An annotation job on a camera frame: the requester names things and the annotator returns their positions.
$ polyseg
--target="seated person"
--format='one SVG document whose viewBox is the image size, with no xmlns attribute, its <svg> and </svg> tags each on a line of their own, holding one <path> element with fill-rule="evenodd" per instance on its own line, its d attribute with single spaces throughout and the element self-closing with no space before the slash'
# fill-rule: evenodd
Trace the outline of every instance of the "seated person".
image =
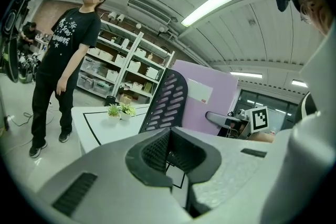
<svg viewBox="0 0 336 224">
<path fill-rule="evenodd" d="M 18 50 L 27 52 L 29 50 L 30 44 L 33 44 L 36 35 L 36 23 L 25 25 L 22 28 L 22 32 L 20 33 L 17 46 Z"/>
</svg>

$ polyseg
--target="cable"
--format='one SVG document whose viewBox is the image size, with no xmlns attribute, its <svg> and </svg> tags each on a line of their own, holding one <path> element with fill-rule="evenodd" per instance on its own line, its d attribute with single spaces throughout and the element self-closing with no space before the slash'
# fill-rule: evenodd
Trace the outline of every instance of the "cable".
<svg viewBox="0 0 336 224">
<path fill-rule="evenodd" d="M 50 122 L 52 122 L 52 120 L 54 119 L 54 116 L 55 116 L 54 113 L 53 113 L 50 109 L 48 109 L 48 111 L 52 113 L 53 117 L 51 118 L 51 120 L 50 120 L 46 125 L 48 125 Z M 33 115 L 30 115 L 29 113 L 24 112 L 24 113 L 23 113 L 23 116 L 25 116 L 25 117 L 28 118 L 28 120 L 27 120 L 26 122 L 24 122 L 24 123 L 22 123 L 22 124 L 17 124 L 17 123 L 14 122 L 13 119 L 12 119 L 13 123 L 14 123 L 16 126 L 20 127 L 20 126 L 22 126 L 22 125 L 24 125 L 24 124 L 27 124 L 27 123 L 29 122 L 29 120 L 32 118 Z M 16 149 L 17 147 L 22 147 L 22 146 L 24 146 L 24 145 L 27 145 L 27 144 L 30 143 L 32 140 L 33 140 L 33 139 L 30 139 L 28 142 L 26 142 L 26 143 L 24 143 L 24 144 L 16 145 L 16 146 L 12 147 L 12 148 L 9 149 L 5 154 L 2 154 L 2 156 L 7 155 L 9 152 L 11 152 L 12 150 Z"/>
</svg>

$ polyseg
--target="white paper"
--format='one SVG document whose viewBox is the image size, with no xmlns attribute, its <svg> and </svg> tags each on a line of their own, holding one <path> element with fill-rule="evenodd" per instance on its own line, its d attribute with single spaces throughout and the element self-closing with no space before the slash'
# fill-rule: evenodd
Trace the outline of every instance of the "white paper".
<svg viewBox="0 0 336 224">
<path fill-rule="evenodd" d="M 188 97 L 196 99 L 199 102 L 208 104 L 213 88 L 201 84 L 192 79 L 188 79 Z"/>
</svg>

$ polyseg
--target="man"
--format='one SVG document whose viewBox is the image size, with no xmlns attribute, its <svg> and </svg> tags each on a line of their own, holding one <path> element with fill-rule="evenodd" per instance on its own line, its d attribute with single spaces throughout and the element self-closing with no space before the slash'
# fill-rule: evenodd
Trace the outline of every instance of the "man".
<svg viewBox="0 0 336 224">
<path fill-rule="evenodd" d="M 33 44 L 36 37 L 36 23 L 30 23 L 22 28 L 18 42 L 18 50 L 27 52 L 30 44 Z"/>
<path fill-rule="evenodd" d="M 278 9 L 283 12 L 290 0 L 276 0 Z M 312 23 L 323 35 L 327 35 L 334 20 L 334 15 L 326 0 L 292 0 L 295 8 L 301 14 L 301 20 Z M 301 100 L 295 116 L 295 123 L 305 116 L 317 111 L 310 93 Z"/>
<path fill-rule="evenodd" d="M 46 114 L 53 91 L 62 113 L 60 142 L 66 142 L 72 132 L 72 94 L 78 73 L 88 49 L 96 46 L 100 30 L 97 7 L 105 0 L 82 0 L 81 8 L 67 10 L 54 24 L 54 35 L 36 75 L 33 96 L 33 134 L 29 155 L 33 158 L 47 146 Z"/>
</svg>

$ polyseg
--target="purple board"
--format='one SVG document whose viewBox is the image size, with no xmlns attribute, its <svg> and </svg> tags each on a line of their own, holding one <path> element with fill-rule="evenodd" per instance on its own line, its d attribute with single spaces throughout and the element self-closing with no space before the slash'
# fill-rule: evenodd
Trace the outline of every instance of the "purple board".
<svg viewBox="0 0 336 224">
<path fill-rule="evenodd" d="M 207 92 L 209 89 L 212 90 L 211 94 L 208 95 L 208 100 L 201 98 L 199 101 L 191 97 L 195 95 L 195 89 L 198 91 L 197 87 L 190 87 L 192 89 L 188 90 L 182 127 L 217 135 L 219 132 L 218 126 L 208 121 L 205 118 L 205 113 L 211 111 L 227 115 L 237 89 L 238 78 L 231 74 L 181 60 L 177 60 L 172 69 L 179 72 L 185 78 L 188 87 L 191 84 L 195 85 L 195 83 L 199 83 L 200 87 L 198 89 L 200 91 Z"/>
</svg>

